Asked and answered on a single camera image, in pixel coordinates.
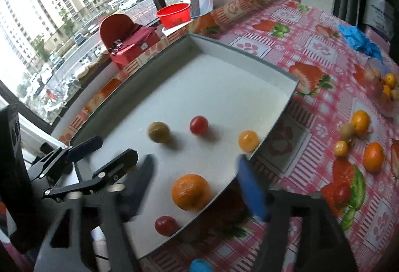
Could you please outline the clear plastic fruit bowl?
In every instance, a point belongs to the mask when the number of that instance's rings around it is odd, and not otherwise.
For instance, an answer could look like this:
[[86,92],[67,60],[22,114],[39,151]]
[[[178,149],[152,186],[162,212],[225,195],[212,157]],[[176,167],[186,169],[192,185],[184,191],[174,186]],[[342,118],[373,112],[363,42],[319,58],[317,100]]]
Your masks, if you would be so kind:
[[367,59],[364,67],[367,96],[385,117],[398,117],[398,65],[389,57]]

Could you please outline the small orange kumquat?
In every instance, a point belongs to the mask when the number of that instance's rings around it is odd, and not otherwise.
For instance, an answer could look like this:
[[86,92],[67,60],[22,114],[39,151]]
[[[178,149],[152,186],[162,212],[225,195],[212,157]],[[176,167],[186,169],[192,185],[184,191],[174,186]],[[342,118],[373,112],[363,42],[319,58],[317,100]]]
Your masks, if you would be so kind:
[[253,152],[258,147],[259,143],[260,139],[257,133],[252,130],[245,130],[239,134],[239,147],[246,153]]

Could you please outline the pink strawberry tablecloth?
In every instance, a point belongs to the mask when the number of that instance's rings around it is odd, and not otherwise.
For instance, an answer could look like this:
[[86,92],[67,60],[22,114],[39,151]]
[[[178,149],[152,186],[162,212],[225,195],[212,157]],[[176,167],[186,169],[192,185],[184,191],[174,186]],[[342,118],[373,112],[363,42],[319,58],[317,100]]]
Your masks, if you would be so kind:
[[[127,65],[95,95],[63,131],[68,144],[100,104],[140,67],[186,33],[214,38],[279,66],[299,86],[272,140],[256,157],[256,169],[299,193],[350,181],[354,199],[342,211],[344,227],[360,271],[398,270],[398,121],[384,117],[369,100],[364,55],[340,36],[340,20],[293,0],[235,0],[167,36]],[[353,113],[369,114],[369,131],[354,135],[346,157],[334,155],[339,129]],[[368,172],[365,148],[378,142],[382,169]]]

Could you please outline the red plastic basin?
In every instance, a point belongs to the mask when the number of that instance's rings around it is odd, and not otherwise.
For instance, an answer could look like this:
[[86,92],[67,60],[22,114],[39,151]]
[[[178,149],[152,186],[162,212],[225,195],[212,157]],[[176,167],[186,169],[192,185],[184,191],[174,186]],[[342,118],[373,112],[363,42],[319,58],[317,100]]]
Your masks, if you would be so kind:
[[175,3],[160,9],[156,13],[166,29],[174,28],[191,19],[190,4],[185,2]]

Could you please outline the brown kiwi fruit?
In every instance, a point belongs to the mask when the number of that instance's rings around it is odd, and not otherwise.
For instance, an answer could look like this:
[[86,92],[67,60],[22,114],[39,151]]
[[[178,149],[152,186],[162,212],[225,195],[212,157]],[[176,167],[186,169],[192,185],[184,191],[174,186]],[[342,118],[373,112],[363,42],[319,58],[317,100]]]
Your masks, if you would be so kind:
[[355,135],[354,126],[351,123],[344,123],[339,129],[339,139],[347,143],[353,141]]

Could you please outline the white shallow tray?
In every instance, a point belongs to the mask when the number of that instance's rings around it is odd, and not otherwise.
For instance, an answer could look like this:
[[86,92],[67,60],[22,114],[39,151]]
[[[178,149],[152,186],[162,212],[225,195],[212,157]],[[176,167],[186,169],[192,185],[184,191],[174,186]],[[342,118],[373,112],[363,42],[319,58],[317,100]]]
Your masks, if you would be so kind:
[[[268,61],[188,34],[146,62],[93,112],[71,139],[76,145],[102,137],[103,146],[84,159],[91,169],[128,148],[155,159],[139,214],[126,224],[139,258],[166,243],[154,228],[157,218],[168,215],[187,227],[198,217],[173,203],[173,183],[186,174],[198,174],[218,196],[237,174],[239,134],[252,130],[265,140],[297,85],[295,76]],[[202,136],[189,129],[196,116],[208,120]],[[154,121],[170,128],[167,143],[155,143],[147,135]]]

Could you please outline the red cherry tomato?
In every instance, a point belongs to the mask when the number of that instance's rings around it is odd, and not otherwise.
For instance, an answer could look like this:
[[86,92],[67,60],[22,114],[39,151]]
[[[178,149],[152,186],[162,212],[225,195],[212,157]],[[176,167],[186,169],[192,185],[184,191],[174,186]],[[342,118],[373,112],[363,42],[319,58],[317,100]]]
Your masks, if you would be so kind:
[[179,225],[175,218],[164,215],[156,219],[155,230],[164,237],[170,237],[179,230]]
[[338,208],[345,207],[351,199],[351,187],[347,183],[339,183],[333,191],[334,205]]
[[208,127],[208,120],[203,116],[194,117],[189,124],[191,133],[196,136],[202,136],[205,134],[208,131]]

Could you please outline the blue gloves pile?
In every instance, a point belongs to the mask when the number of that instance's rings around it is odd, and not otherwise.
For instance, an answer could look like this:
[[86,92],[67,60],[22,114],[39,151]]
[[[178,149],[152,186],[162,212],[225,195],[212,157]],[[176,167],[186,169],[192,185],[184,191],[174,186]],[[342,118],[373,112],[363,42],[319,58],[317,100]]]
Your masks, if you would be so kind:
[[375,58],[381,63],[384,62],[379,46],[372,42],[357,26],[339,24],[337,28],[346,43],[355,51]]

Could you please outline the big orange mandarin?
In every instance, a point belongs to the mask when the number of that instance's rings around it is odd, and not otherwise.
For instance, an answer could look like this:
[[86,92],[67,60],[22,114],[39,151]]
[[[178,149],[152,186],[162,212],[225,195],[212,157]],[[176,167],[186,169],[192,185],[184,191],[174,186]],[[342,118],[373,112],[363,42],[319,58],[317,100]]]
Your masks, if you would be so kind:
[[200,211],[212,200],[212,190],[202,176],[186,174],[173,183],[171,197],[184,211]]

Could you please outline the orange fruit near bowl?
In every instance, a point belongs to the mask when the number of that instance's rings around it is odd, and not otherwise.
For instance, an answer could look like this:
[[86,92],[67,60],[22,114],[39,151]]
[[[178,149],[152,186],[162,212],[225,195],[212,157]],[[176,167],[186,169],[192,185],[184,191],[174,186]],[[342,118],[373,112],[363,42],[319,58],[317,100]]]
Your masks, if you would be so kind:
[[365,111],[358,110],[353,113],[351,124],[354,128],[354,133],[357,136],[362,136],[369,131],[371,118]]

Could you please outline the red plastic chair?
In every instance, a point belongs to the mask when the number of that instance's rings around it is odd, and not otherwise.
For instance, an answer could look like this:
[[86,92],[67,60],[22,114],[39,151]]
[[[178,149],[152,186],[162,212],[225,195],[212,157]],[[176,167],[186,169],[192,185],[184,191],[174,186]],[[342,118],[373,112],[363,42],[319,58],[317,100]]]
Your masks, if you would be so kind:
[[160,41],[156,29],[135,23],[125,14],[113,14],[100,24],[100,38],[119,70]]

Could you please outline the small yellow kumquat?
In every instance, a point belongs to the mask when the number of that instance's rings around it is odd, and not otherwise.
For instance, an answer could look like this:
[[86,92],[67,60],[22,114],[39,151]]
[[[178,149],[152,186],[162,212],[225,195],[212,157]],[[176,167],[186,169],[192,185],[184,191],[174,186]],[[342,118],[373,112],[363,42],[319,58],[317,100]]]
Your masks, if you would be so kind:
[[345,140],[336,142],[333,151],[336,157],[346,157],[349,153],[348,143]]

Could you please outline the large mandarin orange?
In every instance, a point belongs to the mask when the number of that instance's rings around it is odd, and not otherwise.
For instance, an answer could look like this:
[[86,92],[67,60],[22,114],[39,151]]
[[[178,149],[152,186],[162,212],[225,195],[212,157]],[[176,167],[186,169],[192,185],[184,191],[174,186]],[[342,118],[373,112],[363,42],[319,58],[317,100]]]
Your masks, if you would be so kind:
[[378,142],[372,142],[367,145],[363,155],[363,165],[370,173],[377,173],[384,164],[385,153]]

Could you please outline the brown round fruit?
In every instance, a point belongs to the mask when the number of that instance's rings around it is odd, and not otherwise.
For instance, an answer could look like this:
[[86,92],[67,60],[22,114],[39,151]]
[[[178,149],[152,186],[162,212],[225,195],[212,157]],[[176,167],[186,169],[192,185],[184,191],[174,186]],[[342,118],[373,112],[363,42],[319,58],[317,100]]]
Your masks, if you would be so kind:
[[153,142],[164,144],[170,140],[170,128],[163,122],[154,121],[147,128],[147,135]]

